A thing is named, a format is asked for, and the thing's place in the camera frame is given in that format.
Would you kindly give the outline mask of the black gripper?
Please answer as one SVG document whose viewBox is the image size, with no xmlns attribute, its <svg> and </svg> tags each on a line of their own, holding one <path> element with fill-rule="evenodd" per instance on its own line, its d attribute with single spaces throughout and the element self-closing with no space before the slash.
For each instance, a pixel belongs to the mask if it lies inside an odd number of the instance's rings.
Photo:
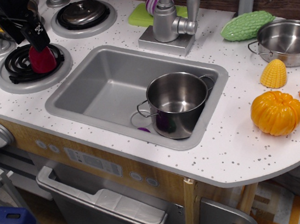
<svg viewBox="0 0 300 224">
<path fill-rule="evenodd" d="M 30 0 L 0 0 L 0 28 L 20 44 L 24 39 L 43 51 L 50 43 L 41 19 L 28 7 Z"/>
</svg>

